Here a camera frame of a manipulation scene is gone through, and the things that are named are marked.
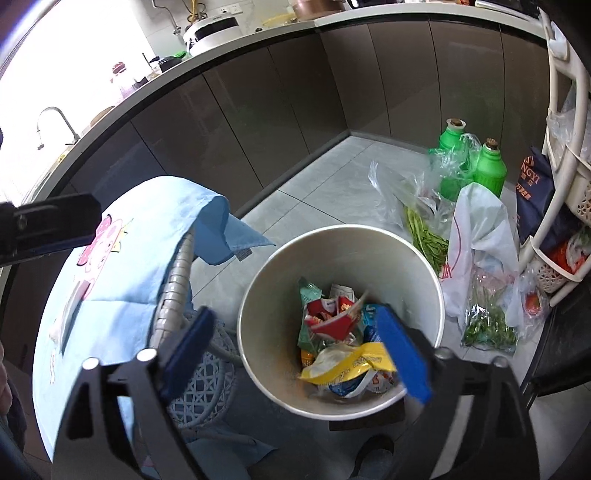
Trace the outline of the yellow snack wrapper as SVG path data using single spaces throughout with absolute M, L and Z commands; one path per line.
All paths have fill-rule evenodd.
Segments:
M 363 343 L 358 347 L 344 343 L 326 347 L 311 365 L 304 367 L 298 378 L 314 385 L 332 385 L 353 380 L 369 370 L 397 371 L 382 342 Z

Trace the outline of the white fish printed wrapper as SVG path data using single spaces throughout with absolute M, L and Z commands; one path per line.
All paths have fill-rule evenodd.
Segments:
M 365 393 L 384 394 L 397 386 L 397 372 L 368 370 L 346 382 L 329 385 L 329 391 L 339 398 L 353 399 Z

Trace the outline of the paper leaflet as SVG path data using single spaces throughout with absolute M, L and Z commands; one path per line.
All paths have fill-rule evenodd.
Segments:
M 344 297 L 349 301 L 356 302 L 356 293 L 353 288 L 345 285 L 332 284 L 329 290 L 329 298 Z

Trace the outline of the blue blister pill pack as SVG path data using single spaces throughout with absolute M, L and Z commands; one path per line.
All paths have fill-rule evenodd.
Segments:
M 379 305 L 368 303 L 363 305 L 362 324 L 363 324 L 363 343 L 380 342 L 381 337 L 377 328 L 376 314 Z

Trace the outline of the blue owl silver snack bag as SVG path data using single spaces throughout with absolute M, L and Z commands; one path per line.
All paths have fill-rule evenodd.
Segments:
M 312 335 L 345 341 L 361 320 L 363 302 L 363 297 L 355 303 L 344 297 L 312 301 L 304 309 L 304 323 Z

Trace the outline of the white round trash bin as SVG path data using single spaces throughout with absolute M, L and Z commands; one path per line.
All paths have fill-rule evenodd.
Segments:
M 297 337 L 303 307 L 297 282 L 332 284 L 393 307 L 409 327 L 439 346 L 445 304 L 438 276 L 411 243 L 365 225 L 335 225 L 305 233 L 276 250 L 247 288 L 238 314 L 238 347 L 256 387 L 291 413 L 321 421 L 349 421 L 376 414 L 403 399 L 404 384 L 381 394 L 339 400 L 298 380 Z

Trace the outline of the grey kitchen cabinet counter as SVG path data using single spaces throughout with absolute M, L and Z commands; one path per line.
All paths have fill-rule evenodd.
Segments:
M 536 20 L 452 4 L 349 10 L 172 67 L 108 111 L 32 197 L 108 204 L 168 174 L 243 213 L 349 135 L 427 149 L 451 117 L 499 140 L 516 175 L 543 139 L 548 96 Z

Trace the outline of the wicker round table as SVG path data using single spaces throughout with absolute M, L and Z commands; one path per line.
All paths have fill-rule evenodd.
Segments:
M 162 397 L 181 432 L 198 434 L 219 421 L 236 391 L 236 368 L 242 365 L 231 330 L 205 307 L 195 309 L 190 270 L 195 235 L 181 238 L 157 295 L 149 347 L 170 352 Z

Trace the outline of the light blue cartoon tablecloth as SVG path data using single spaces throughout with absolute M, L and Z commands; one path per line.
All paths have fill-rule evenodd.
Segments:
M 160 176 L 115 200 L 93 242 L 69 254 L 45 306 L 33 361 L 35 415 L 49 454 L 83 361 L 114 364 L 147 346 L 157 296 L 187 232 L 197 236 L 195 256 L 209 265 L 270 243 L 233 217 L 221 194 Z

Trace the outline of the white plastic storage rack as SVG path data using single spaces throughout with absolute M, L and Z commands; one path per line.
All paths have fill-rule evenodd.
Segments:
M 563 284 L 550 292 L 549 302 L 554 307 L 590 273 L 589 260 L 586 260 L 576 272 L 569 273 L 541 249 L 542 242 L 547 238 L 562 207 L 568 207 L 583 224 L 590 224 L 590 162 L 582 155 L 588 119 L 590 74 L 562 30 L 545 11 L 540 12 L 540 19 L 548 48 L 548 112 L 558 112 L 558 76 L 562 74 L 572 81 L 575 88 L 573 133 L 562 154 L 556 155 L 556 142 L 551 139 L 549 131 L 545 132 L 542 153 L 549 159 L 555 192 L 536 233 L 520 248 L 519 266 L 525 269 L 532 261 L 539 260 L 553 271 L 555 277 L 564 280 Z

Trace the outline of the right green plastic bottle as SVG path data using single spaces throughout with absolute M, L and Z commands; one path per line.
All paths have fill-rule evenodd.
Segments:
M 499 143 L 494 138 L 487 138 L 476 160 L 473 181 L 500 198 L 506 177 L 507 167 Z

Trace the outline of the left green plastic bottle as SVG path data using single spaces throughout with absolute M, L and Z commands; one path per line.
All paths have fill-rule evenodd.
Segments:
M 433 188 L 441 197 L 456 202 L 460 191 L 473 181 L 481 143 L 466 130 L 467 123 L 456 117 L 446 121 L 439 146 L 429 151 Z

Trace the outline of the navy blue shopping bag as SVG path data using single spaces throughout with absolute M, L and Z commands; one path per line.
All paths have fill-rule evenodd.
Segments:
M 521 164 L 517 184 L 517 231 L 520 243 L 534 236 L 554 194 L 554 180 L 548 158 L 536 147 Z

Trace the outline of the white rice cooker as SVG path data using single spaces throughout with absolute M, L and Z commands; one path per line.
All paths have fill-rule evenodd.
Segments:
M 197 21 L 182 36 L 185 49 L 191 57 L 240 37 L 242 37 L 242 30 L 238 20 L 232 15 Z

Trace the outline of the copper cooking pot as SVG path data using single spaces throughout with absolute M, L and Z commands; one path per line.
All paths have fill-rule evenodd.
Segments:
M 308 21 L 339 13 L 345 10 L 342 0 L 293 0 L 290 7 L 298 20 Z

